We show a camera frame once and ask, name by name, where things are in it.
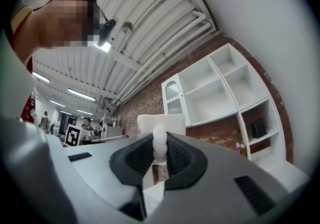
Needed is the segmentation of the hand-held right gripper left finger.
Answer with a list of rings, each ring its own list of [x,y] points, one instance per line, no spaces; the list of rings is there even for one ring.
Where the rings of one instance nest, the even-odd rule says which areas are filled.
[[[113,174],[106,145],[62,147],[35,126],[2,118],[1,159],[24,201],[49,223],[142,223],[142,190]]]

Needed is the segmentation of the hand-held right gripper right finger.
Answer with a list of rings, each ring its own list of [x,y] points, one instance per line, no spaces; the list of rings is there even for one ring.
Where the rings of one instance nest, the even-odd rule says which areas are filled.
[[[233,150],[168,135],[164,197],[148,223],[285,223],[309,177],[287,162],[265,167]]]

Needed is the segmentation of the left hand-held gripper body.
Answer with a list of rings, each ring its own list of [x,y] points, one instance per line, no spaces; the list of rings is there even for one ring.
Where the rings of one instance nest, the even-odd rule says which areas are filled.
[[[82,129],[81,127],[69,124],[67,126],[63,146],[79,146],[82,143],[82,140],[84,140],[87,135],[90,135],[89,131]]]

